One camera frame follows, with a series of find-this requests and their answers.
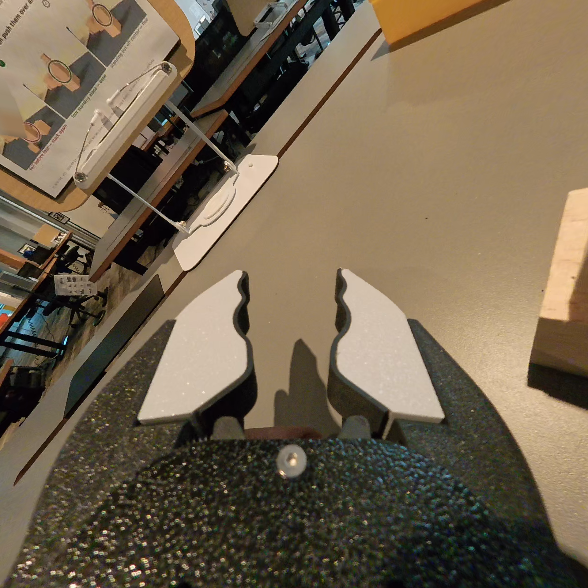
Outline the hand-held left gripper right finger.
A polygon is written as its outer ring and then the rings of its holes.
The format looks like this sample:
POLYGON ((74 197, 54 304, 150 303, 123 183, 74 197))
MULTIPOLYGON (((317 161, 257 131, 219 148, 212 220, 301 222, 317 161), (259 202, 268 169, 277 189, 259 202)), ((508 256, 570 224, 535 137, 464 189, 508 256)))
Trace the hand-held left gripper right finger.
POLYGON ((383 439, 397 420, 442 423, 445 413, 401 309, 343 268, 335 301, 327 399, 342 417, 337 437, 383 439))

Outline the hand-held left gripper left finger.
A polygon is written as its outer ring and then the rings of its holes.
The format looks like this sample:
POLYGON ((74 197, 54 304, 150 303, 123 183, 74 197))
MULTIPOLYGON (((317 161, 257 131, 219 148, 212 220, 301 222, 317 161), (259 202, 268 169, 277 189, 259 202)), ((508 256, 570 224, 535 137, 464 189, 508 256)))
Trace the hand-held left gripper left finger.
POLYGON ((140 425, 188 423, 200 439, 223 417, 244 427, 256 403, 249 301, 249 276, 235 270, 176 317, 139 409, 140 425))

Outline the pale wooden cube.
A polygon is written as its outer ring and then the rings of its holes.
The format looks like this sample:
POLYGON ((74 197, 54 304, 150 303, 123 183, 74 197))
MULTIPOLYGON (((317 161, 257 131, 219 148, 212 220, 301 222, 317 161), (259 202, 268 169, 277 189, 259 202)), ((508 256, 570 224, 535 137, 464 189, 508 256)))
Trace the pale wooden cube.
POLYGON ((587 188, 566 199, 530 362, 587 377, 587 188))

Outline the black desk panel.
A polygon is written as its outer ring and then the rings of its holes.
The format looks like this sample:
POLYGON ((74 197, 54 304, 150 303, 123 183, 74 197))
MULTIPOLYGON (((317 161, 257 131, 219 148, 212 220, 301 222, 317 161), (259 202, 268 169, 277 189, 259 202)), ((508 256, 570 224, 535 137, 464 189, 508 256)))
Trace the black desk panel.
POLYGON ((136 334, 163 298, 164 290, 160 277, 155 274, 73 375, 63 413, 65 418, 70 417, 76 411, 104 376, 106 368, 136 334))

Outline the white printed paper sheet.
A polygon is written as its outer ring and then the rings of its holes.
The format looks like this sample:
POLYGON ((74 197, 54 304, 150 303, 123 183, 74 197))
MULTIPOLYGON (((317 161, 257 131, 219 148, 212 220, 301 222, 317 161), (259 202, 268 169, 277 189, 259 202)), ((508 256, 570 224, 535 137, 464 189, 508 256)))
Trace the white printed paper sheet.
POLYGON ((99 293, 97 285, 88 275, 54 275, 54 288, 57 296, 96 296, 99 293))

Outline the black office chair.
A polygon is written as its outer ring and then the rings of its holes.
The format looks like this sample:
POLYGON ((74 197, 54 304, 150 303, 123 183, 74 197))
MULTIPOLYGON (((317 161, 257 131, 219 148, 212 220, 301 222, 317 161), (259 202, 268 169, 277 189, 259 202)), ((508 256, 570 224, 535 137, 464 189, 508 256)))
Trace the black office chair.
MULTIPOLYGON (((70 247, 65 254, 59 257, 53 276, 57 274, 88 275, 89 266, 93 259, 92 254, 85 254, 84 261, 81 259, 79 246, 70 247)), ((57 296, 53 285, 49 293, 51 296, 48 298, 47 305, 42 309, 43 316, 49 316, 60 308, 67 308, 70 311, 68 324, 73 328, 80 326, 86 318, 92 318, 93 326, 98 326, 105 317, 109 288, 99 290, 96 296, 57 296), (89 312, 85 304, 91 300, 100 302, 102 310, 98 313, 89 312)))

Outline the grey desk with brown edge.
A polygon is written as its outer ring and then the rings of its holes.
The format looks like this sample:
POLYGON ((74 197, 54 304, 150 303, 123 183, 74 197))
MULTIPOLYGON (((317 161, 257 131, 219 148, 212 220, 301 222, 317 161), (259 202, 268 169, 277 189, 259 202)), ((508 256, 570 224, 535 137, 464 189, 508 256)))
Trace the grey desk with brown edge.
MULTIPOLYGON (((138 194, 174 222, 187 221, 211 191, 212 180, 224 172, 224 162, 190 129, 170 147, 138 194)), ((113 263, 143 275, 138 261, 144 251, 175 235, 166 223, 137 199, 121 211, 96 246, 89 271, 97 282, 113 263)))

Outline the white folding stand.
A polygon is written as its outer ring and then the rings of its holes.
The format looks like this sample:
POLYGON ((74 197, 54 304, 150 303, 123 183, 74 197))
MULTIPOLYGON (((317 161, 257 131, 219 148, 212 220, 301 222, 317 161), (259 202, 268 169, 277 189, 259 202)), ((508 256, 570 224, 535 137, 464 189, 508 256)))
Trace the white folding stand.
POLYGON ((99 142, 89 140, 99 125, 105 127, 101 121, 104 114, 99 110, 95 111, 83 141, 73 180, 78 188, 88 189, 93 182, 104 175, 106 179, 113 181, 131 195, 133 202, 130 207, 133 210, 137 212, 150 210, 171 225, 179 234, 172 242, 174 255, 182 270, 188 272, 201 263, 275 172, 279 165, 279 157, 248 154, 234 163, 194 121, 181 113, 176 106, 166 102, 165 106, 180 118, 192 134, 224 162, 224 176, 207 196, 204 204, 188 221, 173 221, 158 210, 155 204, 156 195, 160 191, 166 191, 164 184, 167 180, 156 180, 153 175, 137 194, 116 179, 111 172, 107 173, 107 158, 110 152, 122 146, 123 140, 130 136, 130 130, 139 121, 139 117, 147 114, 148 108, 155 106, 156 100, 163 97, 164 92, 171 87, 174 74, 177 74, 177 69, 172 63, 167 61, 157 63, 107 99, 107 107, 114 114, 115 120, 113 126, 107 130, 99 142))

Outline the long grey background desk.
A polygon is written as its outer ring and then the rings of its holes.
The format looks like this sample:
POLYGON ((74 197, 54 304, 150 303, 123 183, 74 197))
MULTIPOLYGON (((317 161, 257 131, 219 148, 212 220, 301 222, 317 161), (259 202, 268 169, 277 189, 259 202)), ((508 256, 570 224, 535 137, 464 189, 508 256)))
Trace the long grey background desk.
MULTIPOLYGON (((278 41, 287 26, 305 8, 306 4, 307 1, 283 1, 280 6, 273 10, 272 16, 277 16, 273 27, 271 29, 258 29, 254 32, 245 46, 191 110, 191 117, 200 118, 224 107, 235 92, 243 86, 246 78, 254 71, 258 63, 268 53, 268 50, 278 41)), ((330 1, 315 1, 313 3, 299 27, 286 37, 271 62, 258 74, 254 75, 251 83, 252 89, 258 89, 266 84, 279 69, 280 64, 300 43, 299 37, 304 36, 313 27, 314 23, 322 16, 322 13, 329 8, 329 5, 330 1)))

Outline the instruction poster on board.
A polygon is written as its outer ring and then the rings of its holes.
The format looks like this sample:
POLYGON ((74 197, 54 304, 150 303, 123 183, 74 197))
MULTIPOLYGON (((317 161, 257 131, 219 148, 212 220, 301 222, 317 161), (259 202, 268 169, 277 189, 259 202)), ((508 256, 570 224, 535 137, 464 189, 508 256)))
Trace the instruction poster on board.
POLYGON ((158 99, 158 102, 149 112, 135 123, 130 130, 129 137, 124 140, 122 145, 116 151, 111 152, 104 168, 89 187, 79 188, 73 182, 70 182, 58 198, 50 198, 44 192, 26 183, 22 178, 6 171, 5 168, 1 168, 1 196, 3 198, 24 208, 31 208, 43 213, 65 213, 79 208, 94 193, 100 183, 106 179, 107 173, 112 171, 140 132, 147 126, 158 110, 164 106, 165 99, 171 96, 172 92, 187 76, 194 64, 195 50, 193 44, 195 39, 186 15, 175 1, 147 1, 146 3, 152 7, 152 11, 159 14, 178 38, 174 47, 165 54, 178 72, 171 87, 162 98, 158 99))

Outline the yellow box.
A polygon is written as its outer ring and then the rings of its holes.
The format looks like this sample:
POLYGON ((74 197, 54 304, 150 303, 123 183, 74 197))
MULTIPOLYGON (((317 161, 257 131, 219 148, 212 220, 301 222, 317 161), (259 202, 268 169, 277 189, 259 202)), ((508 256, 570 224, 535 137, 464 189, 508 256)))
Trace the yellow box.
POLYGON ((436 33, 505 1, 370 1, 388 46, 436 33))

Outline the beige divider panel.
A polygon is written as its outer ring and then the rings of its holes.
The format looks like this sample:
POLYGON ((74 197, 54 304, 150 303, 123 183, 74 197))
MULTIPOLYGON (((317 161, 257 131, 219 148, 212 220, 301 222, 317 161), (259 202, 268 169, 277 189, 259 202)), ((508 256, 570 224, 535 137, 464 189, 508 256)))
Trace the beige divider panel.
POLYGON ((272 24, 263 21, 270 12, 270 1, 227 1, 238 31, 249 36, 254 29, 270 29, 272 24))

